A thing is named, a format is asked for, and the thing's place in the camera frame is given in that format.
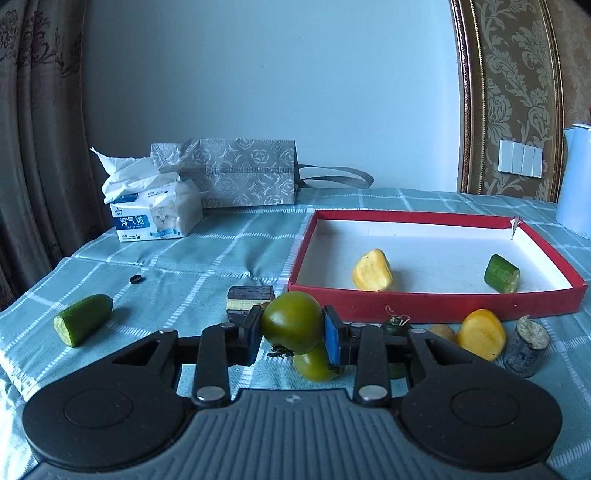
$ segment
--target red cardboard tray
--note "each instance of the red cardboard tray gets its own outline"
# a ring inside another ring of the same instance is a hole
[[[513,224],[517,223],[515,232]],[[366,252],[384,251],[395,290],[357,290],[352,271]],[[484,282],[492,254],[521,272],[519,289],[500,294]],[[501,320],[578,311],[587,284],[522,220],[462,213],[317,210],[287,285],[332,305],[345,321],[456,323],[477,309]]]

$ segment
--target light switch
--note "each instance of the light switch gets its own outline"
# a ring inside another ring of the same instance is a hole
[[[541,178],[542,149],[509,140],[500,140],[499,171]]]

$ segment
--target patterned bag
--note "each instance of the patterned bag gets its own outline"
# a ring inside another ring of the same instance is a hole
[[[359,176],[302,179],[293,140],[199,139],[182,144],[153,144],[150,154],[161,173],[191,179],[202,194],[203,207],[290,205],[305,180],[327,180],[368,189],[374,178],[348,167],[319,167]]]

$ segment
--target bag handle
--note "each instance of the bag handle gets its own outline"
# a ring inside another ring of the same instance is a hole
[[[336,170],[336,171],[345,171],[347,173],[352,173],[353,175],[357,175],[361,179],[354,179],[353,177],[343,177],[341,175],[323,175],[320,177],[308,177],[306,179],[302,179],[300,177],[300,170],[302,168],[312,167],[312,168],[325,168],[326,170]],[[335,183],[341,183],[343,185],[348,185],[349,187],[353,187],[354,189],[368,189],[371,187],[372,183],[374,182],[374,178],[367,172],[362,170],[357,170],[357,168],[350,168],[350,167],[321,167],[318,165],[298,165],[297,166],[297,178],[295,184],[299,188],[309,188],[310,186],[305,182],[305,180],[325,180],[325,181],[333,181]]]

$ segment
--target teal tablecloth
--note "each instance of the teal tablecloth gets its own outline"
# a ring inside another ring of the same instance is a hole
[[[419,210],[483,215],[520,215],[591,280],[591,241],[559,226],[555,205],[505,196],[469,196],[415,190],[304,189],[292,206],[206,211],[190,236],[178,240],[119,243],[111,230],[62,260],[57,268],[0,313],[0,365],[5,388],[0,407],[11,421],[0,427],[0,465],[16,478],[32,465],[18,416],[40,387],[163,327],[181,336],[198,335],[225,319],[225,297],[232,285],[271,284],[281,293],[314,208]],[[137,285],[129,278],[140,273]],[[64,347],[51,325],[64,305],[95,293],[113,297],[111,321],[84,346]],[[562,433],[550,465],[569,480],[591,478],[591,313],[589,295],[577,314],[542,319],[553,344],[543,367],[531,379],[558,400]],[[511,322],[506,325],[511,329]],[[238,388],[352,389],[354,371],[327,384],[297,375],[287,359],[265,356],[264,343],[252,367],[232,367]],[[188,394],[190,368],[179,392]],[[403,381],[394,393],[403,394]]]

